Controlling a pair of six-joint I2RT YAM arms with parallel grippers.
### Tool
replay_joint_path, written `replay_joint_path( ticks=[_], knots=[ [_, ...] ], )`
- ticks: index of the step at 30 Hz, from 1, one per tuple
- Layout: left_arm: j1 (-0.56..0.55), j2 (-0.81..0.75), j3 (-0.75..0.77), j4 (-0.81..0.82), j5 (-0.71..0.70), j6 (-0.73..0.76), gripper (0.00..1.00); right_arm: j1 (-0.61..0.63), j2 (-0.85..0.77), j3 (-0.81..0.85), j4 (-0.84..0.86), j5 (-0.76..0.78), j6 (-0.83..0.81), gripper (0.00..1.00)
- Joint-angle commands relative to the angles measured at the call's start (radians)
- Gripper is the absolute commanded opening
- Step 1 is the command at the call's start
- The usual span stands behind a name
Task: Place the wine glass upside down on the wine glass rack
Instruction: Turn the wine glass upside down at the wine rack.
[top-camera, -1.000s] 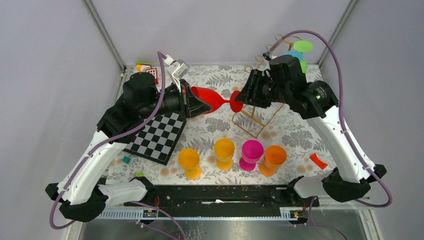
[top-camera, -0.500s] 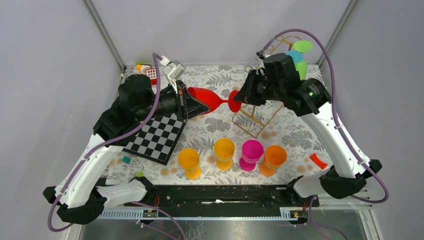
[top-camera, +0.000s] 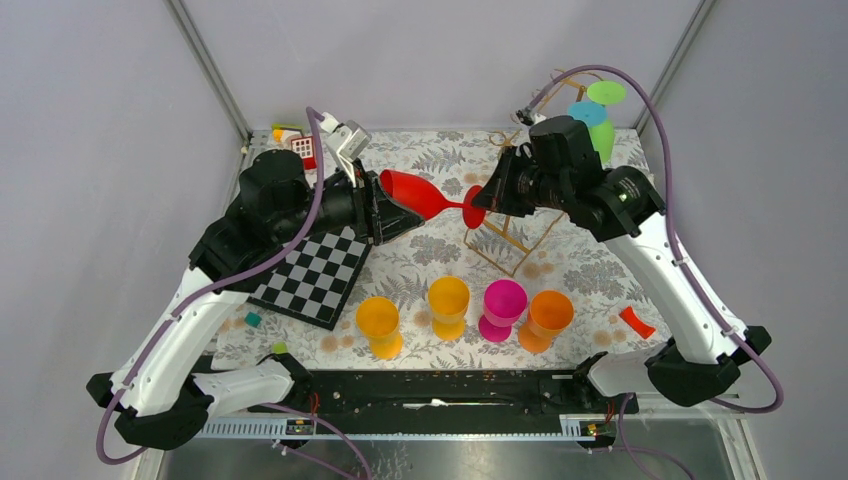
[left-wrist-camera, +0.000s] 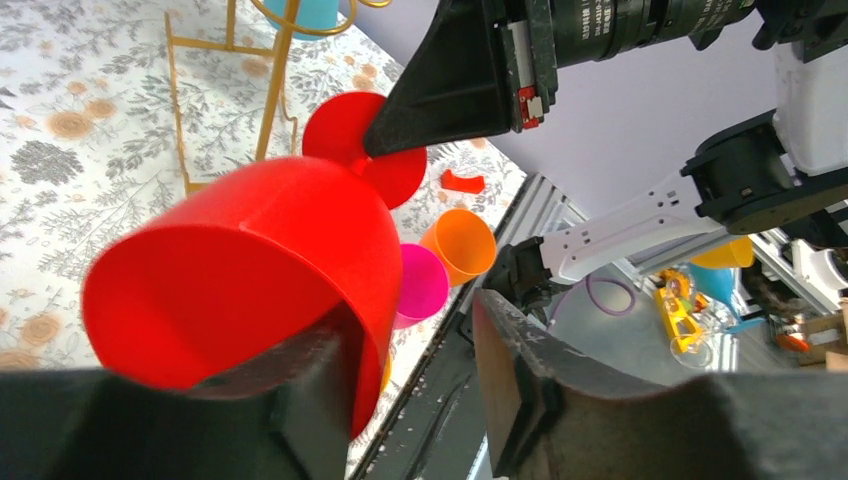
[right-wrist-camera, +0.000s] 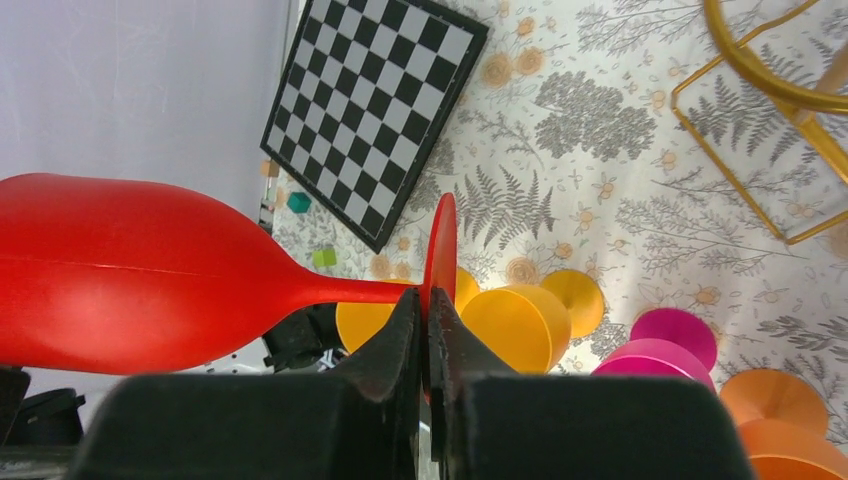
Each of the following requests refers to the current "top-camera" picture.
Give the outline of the red plastic wine glass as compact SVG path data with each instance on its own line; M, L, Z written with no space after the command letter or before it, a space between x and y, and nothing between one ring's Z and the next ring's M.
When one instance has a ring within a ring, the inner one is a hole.
M468 229L479 228L485 219L486 211L474 207L471 201L482 190L482 186L474 185L462 202L448 200L443 193L430 181L416 175L396 170L383 170L379 174L383 189L396 202L418 213L425 220L430 220L446 209L459 209L462 212L464 224Z

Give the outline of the gold wire glass rack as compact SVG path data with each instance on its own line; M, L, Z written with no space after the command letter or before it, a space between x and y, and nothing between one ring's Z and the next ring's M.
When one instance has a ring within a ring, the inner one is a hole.
M564 79L555 83L555 85L545 94L535 107L535 113L542 115L545 106L564 88L570 87L576 90L574 102L581 102L587 94L588 86L596 81L603 81L603 78L597 73L582 72L582 75L588 75L592 78L591 81L582 82L576 80L579 73L569 75ZM483 220L481 227L472 230L468 229L463 237L463 244L471 251L482 257L485 261L493 265L495 268L503 272L508 277L514 277L522 264L530 258L530 255L539 247L542 241L549 235L553 227L563 218L566 218L565 213L560 213L554 217L547 228L542 232L541 236L532 246L526 246L521 238L520 233L522 227L511 227L509 217L504 217L500 224L494 224L486 219ZM508 267L503 264L499 258L505 250L507 253L513 250L520 252L521 257L513 267Z

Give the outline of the blue plastic wine glass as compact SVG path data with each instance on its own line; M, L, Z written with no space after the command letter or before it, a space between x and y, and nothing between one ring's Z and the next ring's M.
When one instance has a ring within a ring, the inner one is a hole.
M592 101L581 101L571 104L567 114L573 119L583 122L588 128L602 125L608 119L606 108Z

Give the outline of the green plastic wine glass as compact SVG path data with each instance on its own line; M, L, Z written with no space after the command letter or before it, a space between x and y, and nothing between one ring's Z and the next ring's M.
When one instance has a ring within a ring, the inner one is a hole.
M625 86L612 80L597 81L587 89L587 97L594 105L589 134L603 165L609 164L615 142L615 128L607 108L623 102L626 95Z

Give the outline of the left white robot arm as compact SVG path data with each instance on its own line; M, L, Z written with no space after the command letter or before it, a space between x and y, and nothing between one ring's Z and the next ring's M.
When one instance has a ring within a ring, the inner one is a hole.
M239 191L189 256L181 283L145 343L118 370L99 373L87 391L131 445L172 450L216 417L266 403L304 407L310 375L290 354L271 354L240 370L197 369L223 322L266 283L305 238L352 229L381 245L423 225L360 161L354 172L310 182L289 150L260 153L239 176Z

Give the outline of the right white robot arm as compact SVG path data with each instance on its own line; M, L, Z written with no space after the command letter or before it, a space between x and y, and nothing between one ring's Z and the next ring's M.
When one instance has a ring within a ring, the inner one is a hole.
M501 149L472 204L511 217L564 212L624 263L667 324L671 336L656 347L602 352L577 367L573 396L583 410L642 392L683 407L719 401L771 343L764 327L746 325L723 304L686 257L652 181L632 166L603 166L582 121L561 115L530 126L527 142Z

